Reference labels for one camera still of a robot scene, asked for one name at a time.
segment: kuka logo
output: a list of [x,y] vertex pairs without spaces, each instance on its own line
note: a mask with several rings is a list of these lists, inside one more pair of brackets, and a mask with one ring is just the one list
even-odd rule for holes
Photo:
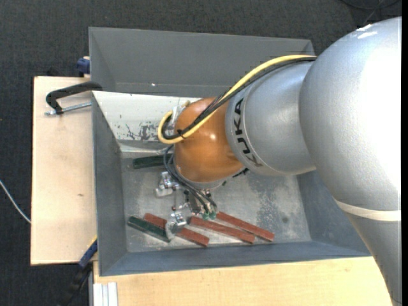
[[[241,129],[241,104],[244,98],[242,98],[240,101],[238,101],[235,105],[235,114],[234,114],[234,126],[235,126],[235,135],[236,136],[241,136],[242,135],[242,129]],[[258,160],[256,159],[256,156],[251,152],[251,150],[248,147],[248,144],[245,140],[244,136],[237,137],[237,142],[244,148],[242,150],[242,153],[244,153],[245,157],[253,163],[254,166],[263,166],[263,164],[259,163]]]

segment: yellow cable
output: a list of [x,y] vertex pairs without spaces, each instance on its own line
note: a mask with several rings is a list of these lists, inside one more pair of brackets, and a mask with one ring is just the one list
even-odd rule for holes
[[[243,86],[243,84],[245,84],[248,80],[250,80],[254,75],[258,74],[259,72],[263,71],[264,69],[266,69],[267,67],[279,64],[281,62],[285,62],[285,61],[290,61],[290,60],[295,60],[295,59],[302,59],[302,58],[306,58],[306,57],[314,57],[314,55],[285,55],[283,57],[278,57],[278,58],[274,58],[272,60],[269,60],[267,62],[264,62],[263,64],[259,65],[258,67],[254,68],[253,70],[251,70],[248,74],[246,74],[244,77],[242,77],[233,87],[231,87],[231,89],[222,97],[222,99],[220,99],[220,102],[225,99],[227,96],[229,96],[230,94],[234,93],[237,89],[239,89],[241,86]],[[211,118],[213,116],[213,114],[215,113],[214,110],[212,113],[210,113],[208,116],[206,116],[203,120],[201,120],[197,125],[195,125],[193,128],[191,128],[189,131],[185,132],[183,134],[183,137],[177,137],[174,138],[172,140],[167,140],[165,137],[163,137],[162,134],[162,130],[163,130],[163,126],[164,123],[166,122],[166,120],[168,119],[168,117],[170,117],[173,112],[169,111],[168,113],[166,113],[166,115],[161,119],[160,123],[159,123],[159,127],[157,129],[157,135],[159,137],[160,142],[165,143],[165,144],[176,144],[178,142],[181,142],[184,138],[187,138],[189,136],[191,136],[192,134],[194,134],[202,125],[204,125],[204,123],[207,122],[207,120],[209,120],[209,118]]]

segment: wooden table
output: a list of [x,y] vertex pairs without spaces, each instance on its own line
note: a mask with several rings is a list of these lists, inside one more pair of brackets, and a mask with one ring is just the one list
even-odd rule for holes
[[[36,77],[33,107],[31,264],[77,262],[96,234],[91,110],[47,117],[48,92],[86,78]],[[89,100],[84,93],[62,106]],[[373,257],[100,277],[119,305],[391,305]]]

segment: black clamp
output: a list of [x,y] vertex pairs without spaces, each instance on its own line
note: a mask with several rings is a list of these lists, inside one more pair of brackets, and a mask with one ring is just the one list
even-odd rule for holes
[[90,106],[91,103],[82,103],[81,105],[69,106],[67,108],[62,108],[57,99],[65,98],[74,94],[79,94],[87,91],[102,91],[102,86],[96,82],[85,82],[82,84],[77,84],[74,86],[65,87],[63,89],[57,89],[55,91],[49,92],[45,101],[54,109],[54,111],[46,112],[46,115],[61,115],[64,112],[75,110],[79,108],[84,108]]

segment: gray robot arm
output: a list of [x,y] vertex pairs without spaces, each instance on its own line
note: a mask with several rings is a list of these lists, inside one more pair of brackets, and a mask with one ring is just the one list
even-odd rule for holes
[[225,123],[234,154],[251,171],[319,172],[395,305],[402,304],[401,24],[368,25],[313,63],[265,75],[230,101]]

